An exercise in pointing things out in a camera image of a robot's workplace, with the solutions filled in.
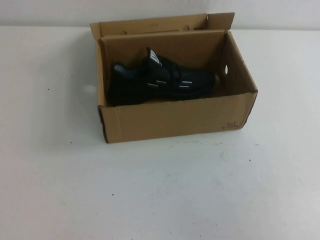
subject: open cardboard box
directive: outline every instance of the open cardboard box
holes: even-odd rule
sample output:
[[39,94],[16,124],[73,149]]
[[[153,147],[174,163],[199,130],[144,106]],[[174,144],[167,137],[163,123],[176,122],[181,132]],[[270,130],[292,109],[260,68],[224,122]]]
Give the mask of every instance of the open cardboard box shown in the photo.
[[[257,87],[229,32],[234,13],[197,14],[92,23],[96,39],[97,105],[107,143],[219,132],[242,128]],[[220,81],[203,98],[108,103],[111,64],[137,66],[146,47],[179,65],[212,71]]]

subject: shoe tongue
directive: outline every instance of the shoe tongue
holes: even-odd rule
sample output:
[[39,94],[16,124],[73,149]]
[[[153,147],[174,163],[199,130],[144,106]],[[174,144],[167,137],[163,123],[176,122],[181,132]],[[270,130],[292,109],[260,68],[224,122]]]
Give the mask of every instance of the shoe tongue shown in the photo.
[[162,62],[159,60],[156,53],[149,47],[147,47],[146,49],[148,51],[147,64],[149,70],[153,72],[154,76],[166,80],[170,79],[169,71],[165,67],[163,67]]
[[148,51],[148,64],[151,67],[158,67],[161,68],[162,67],[162,63],[160,62],[158,56],[156,55],[156,53],[149,47],[146,48]]

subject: white wall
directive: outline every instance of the white wall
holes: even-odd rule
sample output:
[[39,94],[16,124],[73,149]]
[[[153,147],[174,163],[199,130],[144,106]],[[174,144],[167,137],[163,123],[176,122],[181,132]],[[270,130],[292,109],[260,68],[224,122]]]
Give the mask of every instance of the white wall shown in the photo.
[[320,0],[0,0],[0,25],[88,23],[235,12],[234,29],[320,30]]

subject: black sneaker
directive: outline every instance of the black sneaker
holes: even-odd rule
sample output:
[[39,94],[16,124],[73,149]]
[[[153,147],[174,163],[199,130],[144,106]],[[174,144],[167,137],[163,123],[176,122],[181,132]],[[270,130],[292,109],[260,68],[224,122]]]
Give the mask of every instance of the black sneaker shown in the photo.
[[148,47],[147,51],[140,67],[127,68],[120,63],[112,66],[108,96],[113,106],[141,104],[155,98],[196,99],[214,86],[213,73],[179,66]]

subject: box flap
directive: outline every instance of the box flap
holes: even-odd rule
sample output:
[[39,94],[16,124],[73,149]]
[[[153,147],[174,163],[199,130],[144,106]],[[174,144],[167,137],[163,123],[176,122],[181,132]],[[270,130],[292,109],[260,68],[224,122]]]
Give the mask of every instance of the box flap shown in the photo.
[[97,23],[90,23],[90,28],[91,28],[91,32],[92,32],[92,35],[95,40],[98,40],[102,37],[100,23],[98,23],[98,22]]
[[107,35],[145,34],[207,28],[207,15],[195,14],[90,24],[95,39]]
[[99,43],[95,42],[95,54],[96,54],[96,75],[97,75],[97,105],[106,106],[106,96],[104,93],[104,73],[103,73],[103,60],[102,51]]
[[235,13],[213,13],[207,15],[207,29],[229,30],[234,21]]

